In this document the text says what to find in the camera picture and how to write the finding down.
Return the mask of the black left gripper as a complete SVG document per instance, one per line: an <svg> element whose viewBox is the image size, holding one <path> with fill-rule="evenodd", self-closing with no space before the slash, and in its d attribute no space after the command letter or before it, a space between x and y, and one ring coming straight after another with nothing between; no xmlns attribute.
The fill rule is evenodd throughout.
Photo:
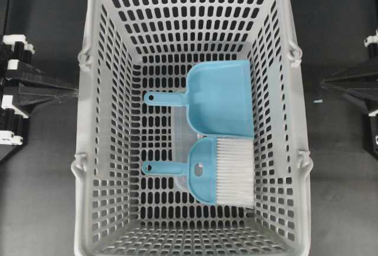
<svg viewBox="0 0 378 256"><path fill-rule="evenodd" d="M28 114L78 95L77 86L28 64L34 46L23 34L1 37L1 144L26 142ZM41 86L26 86L21 82Z"/></svg>

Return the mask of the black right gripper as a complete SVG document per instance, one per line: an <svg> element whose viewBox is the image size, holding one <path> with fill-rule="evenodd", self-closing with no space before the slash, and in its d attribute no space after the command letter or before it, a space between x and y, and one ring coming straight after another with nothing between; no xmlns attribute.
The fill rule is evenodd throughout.
<svg viewBox="0 0 378 256"><path fill-rule="evenodd" d="M369 59L334 73L321 81L325 90L336 93L343 99L368 114L371 129L372 152L377 152L377 30L364 40Z"/></svg>

